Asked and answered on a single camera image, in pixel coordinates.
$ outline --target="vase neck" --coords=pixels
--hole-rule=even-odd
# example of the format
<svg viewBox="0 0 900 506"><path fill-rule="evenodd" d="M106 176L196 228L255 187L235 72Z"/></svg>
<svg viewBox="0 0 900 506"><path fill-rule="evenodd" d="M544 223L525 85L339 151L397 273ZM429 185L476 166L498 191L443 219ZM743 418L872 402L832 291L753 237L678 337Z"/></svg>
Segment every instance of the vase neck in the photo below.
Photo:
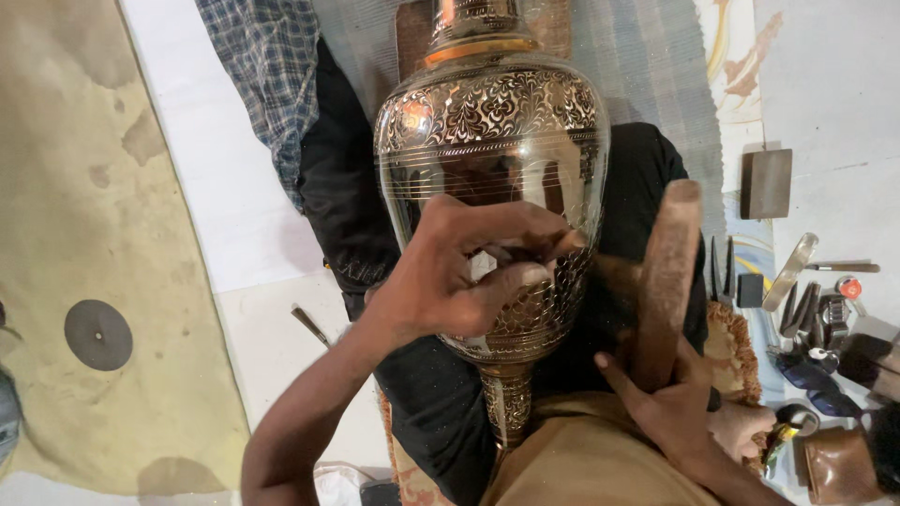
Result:
<svg viewBox="0 0 900 506"><path fill-rule="evenodd" d="M435 31L425 61L497 50L535 50L518 0L435 0Z"/></svg>

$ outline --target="hand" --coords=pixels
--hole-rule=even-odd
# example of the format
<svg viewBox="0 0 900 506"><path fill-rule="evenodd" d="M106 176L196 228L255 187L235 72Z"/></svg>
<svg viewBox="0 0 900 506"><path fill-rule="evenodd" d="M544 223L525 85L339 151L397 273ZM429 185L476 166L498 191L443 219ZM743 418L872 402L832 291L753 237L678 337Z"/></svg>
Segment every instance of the hand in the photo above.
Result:
<svg viewBox="0 0 900 506"><path fill-rule="evenodd" d="M439 332L487 333L520 289L547 281L555 259L586 246L584 236L553 212L526 202L470 207L448 195L432 197L390 277L371 295L364 317L391 328L395 346ZM515 262L475 283L468 259L479 249L495 257L522 248L535 261Z"/></svg>
<svg viewBox="0 0 900 506"><path fill-rule="evenodd" d="M699 481L698 467L717 450L707 431L707 404L713 375L688 340L684 336L679 338L675 384L652 394L638 388L612 356L598 353L594 360L643 433L675 468Z"/></svg>

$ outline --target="fingernail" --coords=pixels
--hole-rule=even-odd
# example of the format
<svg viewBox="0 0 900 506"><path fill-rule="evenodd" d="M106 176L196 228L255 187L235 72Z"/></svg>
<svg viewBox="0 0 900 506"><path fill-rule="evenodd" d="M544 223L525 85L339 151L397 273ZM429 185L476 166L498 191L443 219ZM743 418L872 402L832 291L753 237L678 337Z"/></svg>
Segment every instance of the fingernail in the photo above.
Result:
<svg viewBox="0 0 900 506"><path fill-rule="evenodd" d="M550 273L544 266L531 266L522 272L522 285L536 285L550 279Z"/></svg>
<svg viewBox="0 0 900 506"><path fill-rule="evenodd" d="M572 238L571 243L575 248L584 248L588 246L588 239L584 237L584 234L576 230L575 237Z"/></svg>

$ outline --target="knife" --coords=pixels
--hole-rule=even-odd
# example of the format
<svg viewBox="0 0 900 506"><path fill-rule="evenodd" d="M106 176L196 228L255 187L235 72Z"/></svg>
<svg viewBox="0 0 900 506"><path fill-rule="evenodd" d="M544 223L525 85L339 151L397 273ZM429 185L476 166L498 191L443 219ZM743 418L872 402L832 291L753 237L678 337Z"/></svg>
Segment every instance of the knife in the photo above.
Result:
<svg viewBox="0 0 900 506"><path fill-rule="evenodd" d="M881 272L878 264L807 264L804 268L815 271Z"/></svg>

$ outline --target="brown block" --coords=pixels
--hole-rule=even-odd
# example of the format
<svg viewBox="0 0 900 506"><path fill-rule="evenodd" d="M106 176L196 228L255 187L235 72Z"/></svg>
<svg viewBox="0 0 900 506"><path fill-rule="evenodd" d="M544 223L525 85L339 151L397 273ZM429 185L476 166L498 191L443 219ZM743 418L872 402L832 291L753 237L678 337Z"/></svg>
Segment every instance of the brown block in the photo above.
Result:
<svg viewBox="0 0 900 506"><path fill-rule="evenodd" d="M790 208L792 149L744 155L741 177L741 218L787 218Z"/></svg>

